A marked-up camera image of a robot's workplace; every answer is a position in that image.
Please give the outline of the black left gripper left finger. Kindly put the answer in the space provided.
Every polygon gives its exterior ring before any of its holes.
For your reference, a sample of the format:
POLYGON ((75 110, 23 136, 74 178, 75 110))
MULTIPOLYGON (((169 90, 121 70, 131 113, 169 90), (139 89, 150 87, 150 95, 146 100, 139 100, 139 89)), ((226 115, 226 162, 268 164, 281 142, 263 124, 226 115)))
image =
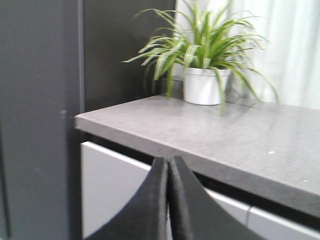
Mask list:
POLYGON ((166 240, 168 161, 156 157, 126 205, 88 240, 166 240))

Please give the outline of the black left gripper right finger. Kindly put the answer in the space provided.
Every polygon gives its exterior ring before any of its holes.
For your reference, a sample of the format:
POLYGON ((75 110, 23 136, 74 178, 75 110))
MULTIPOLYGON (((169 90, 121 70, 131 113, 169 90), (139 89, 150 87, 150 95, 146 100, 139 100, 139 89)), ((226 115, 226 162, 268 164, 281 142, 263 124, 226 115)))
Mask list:
POLYGON ((174 240, 261 240, 204 189, 181 156, 168 158, 168 204, 174 240))

